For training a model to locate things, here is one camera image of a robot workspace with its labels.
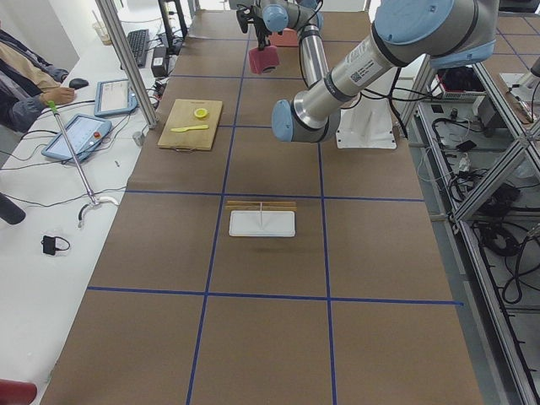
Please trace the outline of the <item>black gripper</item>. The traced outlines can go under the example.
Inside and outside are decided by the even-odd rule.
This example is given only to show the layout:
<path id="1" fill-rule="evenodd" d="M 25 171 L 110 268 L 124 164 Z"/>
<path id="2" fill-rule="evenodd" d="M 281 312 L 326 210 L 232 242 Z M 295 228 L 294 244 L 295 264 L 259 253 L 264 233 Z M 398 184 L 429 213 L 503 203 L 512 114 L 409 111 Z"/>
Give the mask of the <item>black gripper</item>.
<path id="1" fill-rule="evenodd" d="M 270 46 L 270 41 L 268 39 L 270 31 L 267 29 L 264 20 L 260 17 L 255 17 L 253 19 L 253 24 L 256 30 L 257 49 L 259 51 L 264 51 L 267 46 Z"/>

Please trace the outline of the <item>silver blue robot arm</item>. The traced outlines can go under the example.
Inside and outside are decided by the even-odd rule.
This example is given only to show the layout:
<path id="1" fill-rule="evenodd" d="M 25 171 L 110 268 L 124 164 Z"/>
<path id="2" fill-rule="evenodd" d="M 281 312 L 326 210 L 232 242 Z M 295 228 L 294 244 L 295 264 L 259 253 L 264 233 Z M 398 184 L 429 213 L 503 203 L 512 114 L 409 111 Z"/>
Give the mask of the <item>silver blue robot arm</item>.
<path id="1" fill-rule="evenodd" d="M 272 129 L 282 142 L 320 143 L 332 138 L 341 108 L 391 68 L 430 57 L 433 69 L 482 62 L 494 51 L 499 12 L 496 1 L 383 1 L 370 34 L 329 68 L 322 54 L 319 19 L 301 2 L 255 1 L 254 14 L 269 32 L 296 30 L 309 88 L 273 107 Z"/>

